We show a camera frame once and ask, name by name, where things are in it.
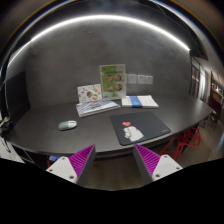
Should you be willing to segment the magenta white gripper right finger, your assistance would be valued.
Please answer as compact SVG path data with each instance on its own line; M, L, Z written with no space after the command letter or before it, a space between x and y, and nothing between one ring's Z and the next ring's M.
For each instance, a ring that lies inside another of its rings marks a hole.
M144 184L149 184L182 169L169 155L160 156L138 144L134 145L133 155Z

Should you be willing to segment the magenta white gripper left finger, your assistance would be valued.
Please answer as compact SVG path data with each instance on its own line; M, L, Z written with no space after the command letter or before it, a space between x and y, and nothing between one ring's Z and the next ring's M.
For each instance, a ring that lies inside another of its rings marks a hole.
M91 145L70 157L60 157L47 169L47 172L84 187L95 156L95 146Z

